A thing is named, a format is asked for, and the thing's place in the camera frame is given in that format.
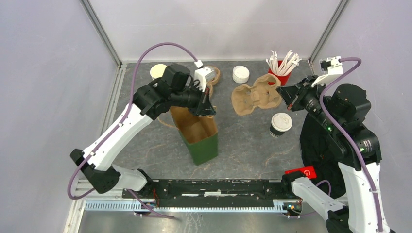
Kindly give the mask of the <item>white cup lid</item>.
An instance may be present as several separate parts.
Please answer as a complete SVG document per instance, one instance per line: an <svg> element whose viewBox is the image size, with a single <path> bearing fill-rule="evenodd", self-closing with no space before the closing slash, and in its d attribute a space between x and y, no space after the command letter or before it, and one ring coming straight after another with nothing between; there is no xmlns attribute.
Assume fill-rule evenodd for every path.
<svg viewBox="0 0 412 233"><path fill-rule="evenodd" d="M271 126L279 132L286 132L292 127L292 118L286 113L277 113L272 116Z"/></svg>

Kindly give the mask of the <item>brown paper bag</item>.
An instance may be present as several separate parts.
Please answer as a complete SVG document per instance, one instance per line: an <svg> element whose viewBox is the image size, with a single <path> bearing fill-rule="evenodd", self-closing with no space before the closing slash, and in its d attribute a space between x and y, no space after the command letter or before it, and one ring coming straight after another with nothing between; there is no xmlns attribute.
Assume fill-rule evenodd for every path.
<svg viewBox="0 0 412 233"><path fill-rule="evenodd" d="M178 130L195 165L199 166L218 156L218 129L214 116L195 116L188 108L171 107L174 124L157 120L164 126Z"/></svg>

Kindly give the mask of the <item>black paper coffee cup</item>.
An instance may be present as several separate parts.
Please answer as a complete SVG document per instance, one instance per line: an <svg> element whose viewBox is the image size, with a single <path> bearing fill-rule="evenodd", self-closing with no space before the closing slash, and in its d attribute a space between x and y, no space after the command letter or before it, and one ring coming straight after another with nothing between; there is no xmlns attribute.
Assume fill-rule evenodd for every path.
<svg viewBox="0 0 412 233"><path fill-rule="evenodd" d="M280 137L285 133L285 131L280 131L277 128L275 128L274 126L270 126L270 135L272 137Z"/></svg>

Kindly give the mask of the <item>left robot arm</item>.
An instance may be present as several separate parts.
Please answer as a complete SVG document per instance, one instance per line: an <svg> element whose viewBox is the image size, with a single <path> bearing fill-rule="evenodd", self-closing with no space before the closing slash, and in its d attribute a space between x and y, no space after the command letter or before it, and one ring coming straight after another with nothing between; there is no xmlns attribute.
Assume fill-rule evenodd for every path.
<svg viewBox="0 0 412 233"><path fill-rule="evenodd" d="M196 117L215 115L207 85L215 76L210 67L191 75L187 67L174 63L165 67L161 77L138 88L131 103L94 143L70 154L92 189L103 194L117 187L132 189L141 198L150 196L153 185L141 171L115 166L113 161L131 139L171 107L187 108Z"/></svg>

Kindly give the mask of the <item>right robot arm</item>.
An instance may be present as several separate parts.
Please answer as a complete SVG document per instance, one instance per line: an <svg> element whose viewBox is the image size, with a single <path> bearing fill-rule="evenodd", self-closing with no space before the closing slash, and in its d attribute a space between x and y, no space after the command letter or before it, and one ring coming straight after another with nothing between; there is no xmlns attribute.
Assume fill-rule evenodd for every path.
<svg viewBox="0 0 412 233"><path fill-rule="evenodd" d="M306 201L330 233L389 233L384 212L375 205L382 156L377 136L364 125L371 109L366 91L342 84L332 96L322 97L324 88L313 86L314 81L308 76L277 91L289 110L306 110L302 160L327 186L296 171L282 177L281 193Z"/></svg>

